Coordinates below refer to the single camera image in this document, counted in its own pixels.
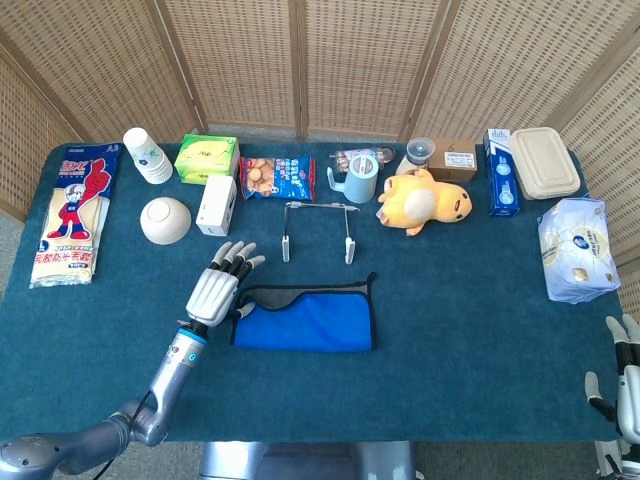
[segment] beige container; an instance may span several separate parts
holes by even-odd
[[[516,130],[509,139],[509,148],[527,200],[565,197],[580,188],[576,167],[553,128]]]

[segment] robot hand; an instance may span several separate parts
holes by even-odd
[[[631,315],[623,315],[624,327],[613,317],[607,317],[618,363],[618,402],[614,407],[602,398],[598,376],[587,372],[584,379],[587,401],[616,429],[623,440],[631,445],[629,457],[623,458],[623,473],[637,474],[640,478],[640,324]]]
[[[216,253],[209,268],[205,269],[187,302],[187,313],[196,322],[215,327],[229,312],[238,290],[238,284],[251,270],[265,261],[262,255],[247,260],[256,248],[255,243],[245,246],[227,242]]]

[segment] red cartoon character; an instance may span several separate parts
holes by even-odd
[[[105,166],[106,162],[103,158],[91,162],[91,170],[89,175],[85,177],[84,184],[74,183],[65,187],[64,196],[67,203],[58,212],[62,222],[58,230],[47,234],[48,238],[66,236],[69,230],[69,222],[71,222],[71,238],[74,240],[91,238],[91,233],[84,228],[78,211],[82,205],[95,198],[109,186],[111,175],[104,171]]]

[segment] woven screen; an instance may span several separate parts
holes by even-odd
[[[23,220],[49,151],[77,140],[0,58],[0,207]]]
[[[3,1],[0,27],[95,140],[139,125],[170,141],[194,127],[143,2]]]
[[[618,290],[622,310],[640,321],[640,264],[635,270],[621,275],[622,287]]]
[[[307,0],[309,129],[397,134],[435,0]]]
[[[287,0],[167,0],[211,123],[293,127]]]
[[[612,249],[640,248],[640,49],[562,131],[594,197],[607,202]]]
[[[479,139],[539,126],[637,0],[463,1],[414,135]]]

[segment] blue towel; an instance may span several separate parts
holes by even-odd
[[[371,274],[353,285],[252,287],[238,304],[255,309],[237,321],[237,347],[314,352],[362,352],[373,348]]]

